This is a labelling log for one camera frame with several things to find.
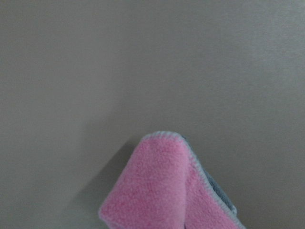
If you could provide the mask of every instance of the pink cloth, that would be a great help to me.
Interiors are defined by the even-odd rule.
[[[99,217],[110,229],[245,229],[185,139],[170,131],[141,139]]]

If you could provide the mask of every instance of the cloth fold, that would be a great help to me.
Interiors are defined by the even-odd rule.
[[[186,137],[145,135],[99,209],[110,229],[245,229]]]

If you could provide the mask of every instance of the gray wall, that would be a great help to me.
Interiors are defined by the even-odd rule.
[[[186,136],[249,229],[305,225],[304,1],[1,1],[0,227],[106,228],[140,138]]]

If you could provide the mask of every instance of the folded cloth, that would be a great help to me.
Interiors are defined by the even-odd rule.
[[[245,229],[176,132],[145,135],[99,209],[110,229]]]

